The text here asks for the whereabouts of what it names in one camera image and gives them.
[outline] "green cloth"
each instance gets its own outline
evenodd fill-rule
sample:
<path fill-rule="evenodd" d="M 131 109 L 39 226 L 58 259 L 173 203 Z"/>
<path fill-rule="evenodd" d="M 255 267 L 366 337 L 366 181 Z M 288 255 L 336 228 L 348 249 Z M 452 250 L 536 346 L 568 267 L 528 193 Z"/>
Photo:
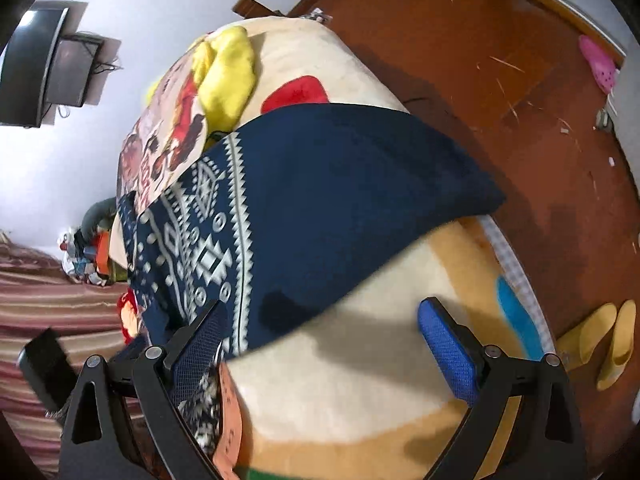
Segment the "green cloth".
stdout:
<path fill-rule="evenodd" d="M 244 467 L 238 467 L 235 471 L 242 480 L 296 480 L 290 477 L 265 473 L 263 471 L 250 468 L 246 469 Z"/>
<path fill-rule="evenodd" d="M 113 217 L 116 215 L 117 210 L 116 197 L 114 196 L 101 202 L 96 202 L 88 209 L 84 214 L 84 218 L 82 218 L 82 224 L 80 224 L 80 232 L 86 245 L 90 245 L 94 240 L 98 232 L 98 226 L 105 228 L 107 231 L 111 229 Z"/>

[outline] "pink slipper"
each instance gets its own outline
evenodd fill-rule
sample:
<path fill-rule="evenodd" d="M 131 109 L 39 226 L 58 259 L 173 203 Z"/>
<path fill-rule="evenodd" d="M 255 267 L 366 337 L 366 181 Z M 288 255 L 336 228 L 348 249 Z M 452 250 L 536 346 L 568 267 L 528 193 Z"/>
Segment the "pink slipper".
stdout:
<path fill-rule="evenodd" d="M 613 60 L 589 36 L 580 36 L 578 43 L 584 59 L 591 66 L 591 73 L 593 73 L 600 90 L 609 94 L 618 75 Z"/>

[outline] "orange item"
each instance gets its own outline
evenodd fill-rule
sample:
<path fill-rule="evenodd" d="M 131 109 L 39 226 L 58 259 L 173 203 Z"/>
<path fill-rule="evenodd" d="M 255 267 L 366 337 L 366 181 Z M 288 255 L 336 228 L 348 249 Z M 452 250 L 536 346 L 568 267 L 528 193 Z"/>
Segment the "orange item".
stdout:
<path fill-rule="evenodd" d="M 222 434 L 211 461 L 225 480 L 239 480 L 233 469 L 240 453 L 242 416 L 236 395 L 236 387 L 229 368 L 222 362 L 218 366 L 220 394 L 222 396 Z"/>
<path fill-rule="evenodd" d="M 99 274 L 109 275 L 109 232 L 104 231 L 97 235 L 98 250 L 95 255 L 95 267 Z"/>

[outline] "wood scratch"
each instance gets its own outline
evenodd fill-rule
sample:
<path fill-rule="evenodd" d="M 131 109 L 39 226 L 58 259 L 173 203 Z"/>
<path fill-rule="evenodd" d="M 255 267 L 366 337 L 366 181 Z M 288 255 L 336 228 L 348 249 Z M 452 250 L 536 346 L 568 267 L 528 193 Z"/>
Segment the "wood scratch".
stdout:
<path fill-rule="evenodd" d="M 589 172 L 589 176 L 591 177 L 591 182 L 593 182 L 593 192 L 596 195 L 596 200 L 600 200 L 600 197 L 598 196 L 598 186 L 596 185 L 596 179 L 593 176 L 593 173 L 591 173 L 591 171 Z"/>
<path fill-rule="evenodd" d="M 558 117 L 558 121 L 560 121 L 562 124 L 564 124 L 564 126 L 566 126 L 567 128 L 569 128 L 569 131 L 573 131 L 574 129 L 569 125 L 569 123 L 567 121 L 565 121 L 563 118 Z"/>
<path fill-rule="evenodd" d="M 500 80 L 498 78 L 495 78 L 495 80 L 498 82 L 500 91 L 502 92 L 503 97 L 506 99 L 507 104 L 509 105 L 509 108 L 511 108 L 511 113 L 513 113 L 513 116 L 516 118 L 516 122 L 520 124 L 520 118 L 518 117 L 516 110 L 513 109 L 513 105 L 511 104 L 511 102 L 507 99 L 507 94 L 504 93 L 504 88 L 502 88 L 502 83 L 500 83 Z"/>
<path fill-rule="evenodd" d="M 512 65 L 511 63 L 507 63 L 506 61 L 503 61 L 501 59 L 498 59 L 497 57 L 494 56 L 489 56 L 490 59 L 493 59 L 494 61 L 497 61 L 498 63 L 502 63 L 503 65 L 509 66 L 511 68 L 513 68 L 514 70 L 517 70 L 518 72 L 522 72 L 523 74 L 525 73 L 523 69 L 521 69 L 520 67 L 517 67 L 515 65 Z"/>
<path fill-rule="evenodd" d="M 535 104 L 533 104 L 531 101 L 527 101 L 527 104 L 529 106 L 531 106 L 532 108 L 535 108 L 536 110 L 540 110 L 541 112 L 544 112 L 545 109 L 544 108 L 540 108 L 539 106 L 536 106 Z"/>

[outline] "yellow slipper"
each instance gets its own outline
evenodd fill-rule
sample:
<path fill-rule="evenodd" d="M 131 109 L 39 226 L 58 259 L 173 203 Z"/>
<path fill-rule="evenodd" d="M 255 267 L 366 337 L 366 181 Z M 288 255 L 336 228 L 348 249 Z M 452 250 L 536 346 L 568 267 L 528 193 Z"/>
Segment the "yellow slipper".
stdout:
<path fill-rule="evenodd" d="M 615 383 L 634 351 L 634 326 L 636 324 L 636 302 L 625 301 L 620 307 L 618 319 L 613 329 L 613 339 L 609 346 L 609 353 L 600 369 L 598 376 L 598 391 L 606 390 Z"/>
<path fill-rule="evenodd" d="M 616 306 L 606 303 L 558 340 L 558 355 L 566 371 L 589 362 L 598 343 L 616 322 L 616 314 Z"/>

